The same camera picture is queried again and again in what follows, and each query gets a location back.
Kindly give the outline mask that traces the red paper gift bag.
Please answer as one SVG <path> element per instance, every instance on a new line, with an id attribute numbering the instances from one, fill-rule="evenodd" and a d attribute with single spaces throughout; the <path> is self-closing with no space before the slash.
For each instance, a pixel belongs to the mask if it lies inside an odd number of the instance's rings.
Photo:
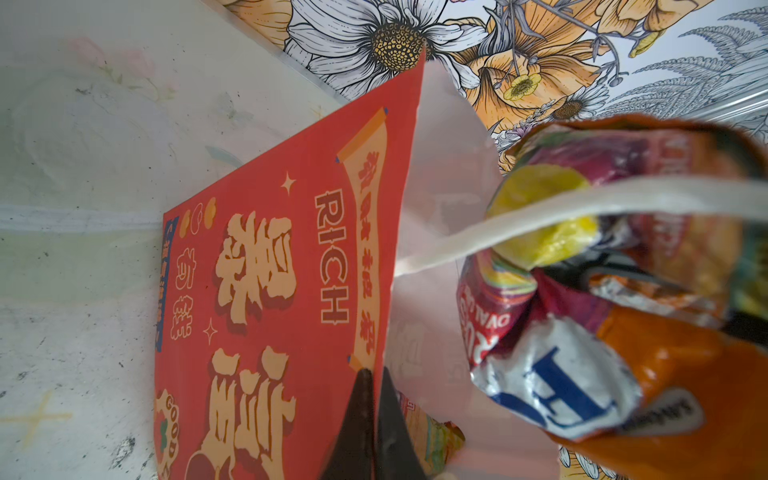
<path id="1" fill-rule="evenodd" d="M 162 479 L 321 479 L 356 375 L 384 368 L 466 442 L 427 479 L 564 479 L 558 445 L 472 382 L 466 259 L 599 213 L 767 226 L 767 154 L 636 114 L 555 122 L 499 173 L 476 116 L 418 60 L 163 218 L 154 441 Z"/>

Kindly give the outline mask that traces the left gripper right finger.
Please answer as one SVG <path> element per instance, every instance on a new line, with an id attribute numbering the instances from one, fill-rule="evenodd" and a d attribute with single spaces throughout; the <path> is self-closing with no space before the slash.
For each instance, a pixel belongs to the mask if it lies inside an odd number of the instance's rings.
<path id="1" fill-rule="evenodd" d="M 376 433 L 378 480 L 427 480 L 410 439 L 397 390 L 383 370 Z"/>

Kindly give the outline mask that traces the orange snack packet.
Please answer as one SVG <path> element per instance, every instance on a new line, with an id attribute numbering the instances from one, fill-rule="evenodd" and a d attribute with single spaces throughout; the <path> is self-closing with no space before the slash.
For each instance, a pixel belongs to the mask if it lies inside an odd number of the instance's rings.
<path id="1" fill-rule="evenodd" d="M 464 447 L 466 438 L 453 422 L 439 422 L 418 404 L 397 391 L 406 429 L 419 463 L 428 476 L 442 473 Z"/>
<path id="2" fill-rule="evenodd" d="M 767 475 L 767 226 L 599 213 L 470 255 L 473 384 L 539 427 L 564 479 Z"/>

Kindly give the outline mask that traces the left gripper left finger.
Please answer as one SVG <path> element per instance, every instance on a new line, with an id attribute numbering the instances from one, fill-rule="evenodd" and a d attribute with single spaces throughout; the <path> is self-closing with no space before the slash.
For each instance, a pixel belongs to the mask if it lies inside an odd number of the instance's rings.
<path id="1" fill-rule="evenodd" d="M 369 369 L 358 371 L 322 480 L 370 480 L 374 464 L 374 385 Z"/>

